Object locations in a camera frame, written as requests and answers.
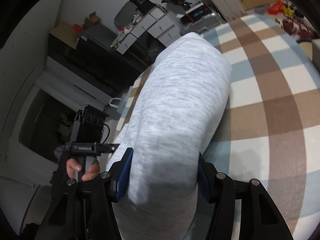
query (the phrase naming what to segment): plaid rug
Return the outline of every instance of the plaid rug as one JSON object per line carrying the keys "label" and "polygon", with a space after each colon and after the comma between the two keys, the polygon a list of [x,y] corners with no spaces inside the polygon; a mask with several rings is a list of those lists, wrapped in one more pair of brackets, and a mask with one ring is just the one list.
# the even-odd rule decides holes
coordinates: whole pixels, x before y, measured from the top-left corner
{"label": "plaid rug", "polygon": [[[274,21],[248,15],[203,37],[233,67],[230,96],[206,161],[233,179],[258,178],[294,239],[320,222],[320,75],[298,44]],[[152,72],[135,82],[116,135],[128,123]],[[237,203],[234,239],[240,226]]]}

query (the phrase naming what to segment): hand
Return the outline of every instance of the hand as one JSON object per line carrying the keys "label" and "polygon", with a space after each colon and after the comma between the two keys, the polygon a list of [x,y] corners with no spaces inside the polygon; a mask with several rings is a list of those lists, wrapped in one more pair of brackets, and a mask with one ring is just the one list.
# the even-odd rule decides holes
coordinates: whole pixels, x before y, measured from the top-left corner
{"label": "hand", "polygon": [[[81,170],[82,170],[82,166],[75,159],[71,158],[67,161],[67,173],[71,179],[75,178],[75,171],[81,171]],[[89,167],[89,172],[82,176],[82,180],[85,181],[85,180],[94,179],[96,176],[99,175],[99,173],[100,173],[100,166],[99,166],[99,163],[96,162]]]}

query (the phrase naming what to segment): clutter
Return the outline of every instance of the clutter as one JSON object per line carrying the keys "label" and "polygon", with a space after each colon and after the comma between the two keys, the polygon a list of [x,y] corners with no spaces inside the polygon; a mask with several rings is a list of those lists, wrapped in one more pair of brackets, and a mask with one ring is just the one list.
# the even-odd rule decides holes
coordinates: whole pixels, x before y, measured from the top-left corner
{"label": "clutter", "polygon": [[93,12],[89,14],[89,17],[86,17],[84,19],[84,24],[82,25],[82,27],[84,29],[87,29],[99,22],[100,22],[100,18],[96,15],[96,12]]}
{"label": "clutter", "polygon": [[212,28],[215,28],[221,24],[225,23],[224,20],[221,19],[220,15],[216,12],[211,12],[205,16],[203,16],[200,20],[189,23],[186,26],[184,26],[180,30],[180,35],[186,35],[187,33],[195,32],[198,34],[201,34],[205,31],[211,30]]}
{"label": "clutter", "polygon": [[256,14],[265,15],[268,12],[269,8],[270,8],[270,4],[265,4],[265,5],[261,5],[261,6],[255,7],[253,9],[253,11]]}
{"label": "clutter", "polygon": [[281,20],[276,18],[276,22],[280,24],[281,28],[291,36],[297,36],[299,39],[311,39],[310,29],[300,20],[293,18],[286,18]]}
{"label": "clutter", "polygon": [[143,15],[141,12],[138,12],[136,15],[134,15],[131,23],[126,26],[123,27],[121,29],[119,29],[118,35],[116,37],[116,39],[113,41],[113,43],[111,44],[111,48],[116,48],[118,47],[119,44],[121,44],[121,42],[124,40],[124,38],[127,36],[128,33],[130,33],[130,31],[132,30],[132,28],[142,20]]}
{"label": "clutter", "polygon": [[74,24],[73,28],[79,33],[82,33],[84,31],[84,29],[78,24]]}
{"label": "clutter", "polygon": [[146,15],[152,8],[157,6],[150,0],[129,0],[129,1],[132,2],[135,6],[137,6],[138,10],[143,15]]}
{"label": "clutter", "polygon": [[162,0],[161,3],[171,3],[181,6],[185,11],[191,9],[192,3],[186,2],[186,0]]}
{"label": "clutter", "polygon": [[73,49],[76,49],[80,33],[77,32],[70,24],[61,23],[49,33],[49,39],[55,43],[61,41]]}
{"label": "clutter", "polygon": [[282,13],[284,9],[284,3],[282,1],[277,1],[273,6],[268,9],[268,14],[278,14]]}
{"label": "clutter", "polygon": [[290,5],[290,6],[288,4],[283,5],[283,14],[284,14],[284,16],[292,18],[293,15],[294,15],[294,11],[295,11],[295,9],[294,9],[293,5]]}
{"label": "clutter", "polygon": [[197,20],[200,20],[201,17],[210,13],[211,13],[211,9],[203,2],[197,3],[191,9],[186,11],[186,15],[191,22],[196,22]]}
{"label": "clutter", "polygon": [[301,20],[304,18],[304,15],[298,9],[296,9],[294,11],[294,15],[293,16],[298,18],[298,19],[301,19]]}

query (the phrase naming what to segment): white cabinet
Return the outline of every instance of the white cabinet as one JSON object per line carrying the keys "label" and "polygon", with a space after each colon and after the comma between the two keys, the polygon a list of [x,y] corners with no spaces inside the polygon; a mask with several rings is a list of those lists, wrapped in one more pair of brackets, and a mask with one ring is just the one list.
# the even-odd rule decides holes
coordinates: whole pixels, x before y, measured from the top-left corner
{"label": "white cabinet", "polygon": [[160,36],[162,33],[164,33],[167,29],[169,29],[171,26],[174,25],[174,22],[167,17],[166,15],[163,16],[156,24],[154,24],[148,32],[157,38]]}
{"label": "white cabinet", "polygon": [[159,20],[164,15],[164,12],[159,8],[155,8],[149,14],[152,15],[154,19]]}
{"label": "white cabinet", "polygon": [[163,44],[166,45],[173,38],[180,36],[180,28],[177,25],[172,26],[164,33],[162,33],[157,39]]}
{"label": "white cabinet", "polygon": [[174,43],[177,39],[179,39],[181,37],[181,35],[178,35],[176,37],[174,37],[173,39],[171,39],[169,42],[167,42],[165,44],[166,47],[169,47],[172,43]]}
{"label": "white cabinet", "polygon": [[147,29],[151,27],[157,20],[150,14],[147,14],[132,30],[131,34],[136,38],[140,37]]}
{"label": "white cabinet", "polygon": [[135,36],[129,33],[124,40],[120,43],[116,51],[119,51],[121,54],[124,54],[127,49],[137,40]]}

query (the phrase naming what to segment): brown stripe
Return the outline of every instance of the brown stripe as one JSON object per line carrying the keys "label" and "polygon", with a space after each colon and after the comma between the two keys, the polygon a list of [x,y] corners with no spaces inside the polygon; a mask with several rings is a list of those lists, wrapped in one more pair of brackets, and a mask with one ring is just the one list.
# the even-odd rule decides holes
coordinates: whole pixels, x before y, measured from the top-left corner
{"label": "brown stripe", "polygon": [[134,106],[136,105],[136,102],[137,102],[137,100],[138,100],[138,97],[139,97],[139,95],[140,95],[140,92],[141,92],[144,84],[146,83],[149,75],[150,75],[150,71],[151,71],[151,67],[147,68],[147,69],[145,70],[145,72],[142,74],[141,81],[140,81],[140,85],[139,85],[139,87],[137,87],[136,90],[135,90],[135,96],[134,96],[133,101],[132,101],[132,103],[131,103],[131,106],[130,106],[130,108],[129,108],[129,110],[128,110],[127,116],[126,116],[125,119],[124,119],[124,122],[123,122],[122,127],[123,127],[126,123],[128,123],[128,122],[130,121],[130,118],[131,118],[131,115],[132,115]]}
{"label": "brown stripe", "polygon": [[279,70],[278,64],[270,53],[249,58],[249,62],[256,77],[264,73]]}
{"label": "brown stripe", "polygon": [[238,41],[238,39],[234,39],[234,40],[227,41],[227,42],[221,44],[220,47],[221,47],[221,51],[220,52],[221,53],[226,53],[226,52],[231,51],[233,49],[240,48],[241,44]]}
{"label": "brown stripe", "polygon": [[269,39],[269,38],[272,38],[272,37],[275,37],[277,35],[281,35],[284,33],[285,33],[284,30],[281,29],[279,26],[273,26],[271,28],[258,31],[255,34],[259,37],[260,40],[263,41],[265,39]]}
{"label": "brown stripe", "polygon": [[215,48],[216,48],[218,51],[220,51],[220,53],[222,53],[221,45],[217,45],[217,46],[215,46]]}
{"label": "brown stripe", "polygon": [[299,219],[297,214],[300,214],[301,211],[300,199],[304,197],[305,183],[306,174],[270,179],[268,183],[268,192],[278,206],[292,234]]}
{"label": "brown stripe", "polygon": [[[277,91],[271,88],[275,85],[275,80],[278,82],[278,89],[284,91],[279,91],[279,94],[286,95],[290,91],[286,79],[273,57],[269,57],[268,62],[264,63],[251,60],[270,54],[270,52],[262,41],[256,41],[253,38],[254,32],[246,23],[237,20],[235,23],[230,22],[229,25],[252,65],[263,100],[270,148],[268,192],[274,197],[284,219],[291,221],[290,230],[293,232],[296,227],[294,221],[300,216],[306,183],[306,149],[298,108],[292,95],[269,100],[277,97]],[[248,44],[249,40],[254,41],[254,45]],[[270,73],[269,70],[261,70],[261,65],[268,64],[274,69],[272,75],[261,74]],[[285,179],[285,187],[279,182],[282,178]]]}
{"label": "brown stripe", "polygon": [[221,121],[211,140],[215,142],[230,141],[230,133],[230,109],[225,109]]}
{"label": "brown stripe", "polygon": [[231,141],[268,136],[263,103],[232,108]]}
{"label": "brown stripe", "polygon": [[292,95],[279,68],[273,72],[256,75],[256,79],[264,101]]}
{"label": "brown stripe", "polygon": [[138,90],[138,88],[133,88],[133,89],[131,90],[131,93],[130,93],[130,95],[129,95],[129,98],[133,98],[133,97],[137,94],[137,90]]}
{"label": "brown stripe", "polygon": [[320,125],[320,90],[310,90],[294,95],[303,128]]}

